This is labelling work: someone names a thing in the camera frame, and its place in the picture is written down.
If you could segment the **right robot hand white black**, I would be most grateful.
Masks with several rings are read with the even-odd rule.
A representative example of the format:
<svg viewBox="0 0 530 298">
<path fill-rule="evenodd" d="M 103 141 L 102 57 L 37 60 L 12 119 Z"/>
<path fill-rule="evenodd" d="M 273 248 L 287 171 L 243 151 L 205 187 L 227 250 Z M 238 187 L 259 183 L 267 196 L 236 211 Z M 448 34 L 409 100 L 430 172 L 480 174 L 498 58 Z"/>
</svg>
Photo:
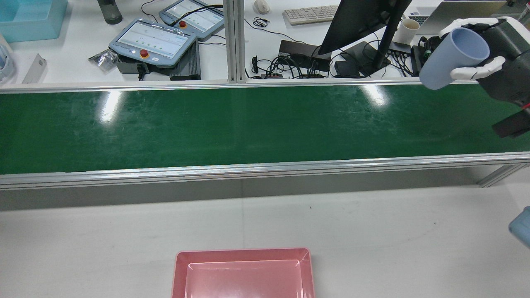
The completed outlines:
<svg viewBox="0 0 530 298">
<path fill-rule="evenodd" d="M 450 75 L 456 80 L 477 80 L 488 95 L 525 110 L 529 109 L 529 31 L 513 17 L 455 19 L 438 36 L 467 28 L 488 44 L 490 56 L 475 67 L 460 67 Z"/>
</svg>

